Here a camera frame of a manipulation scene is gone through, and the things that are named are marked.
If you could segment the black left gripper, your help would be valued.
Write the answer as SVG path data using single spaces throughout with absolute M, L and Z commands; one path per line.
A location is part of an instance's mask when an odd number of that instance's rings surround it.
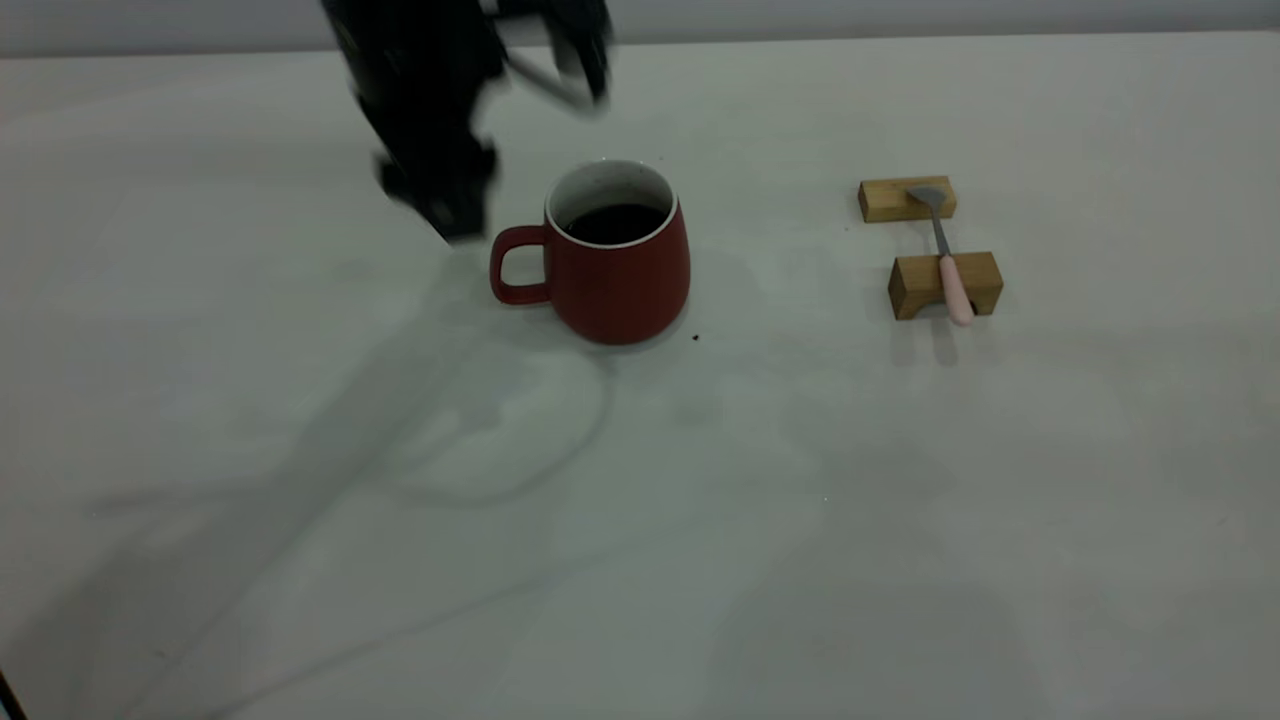
M 495 147 L 477 140 L 428 141 L 376 159 L 385 196 L 416 211 L 447 243 L 486 233 L 497 168 Z

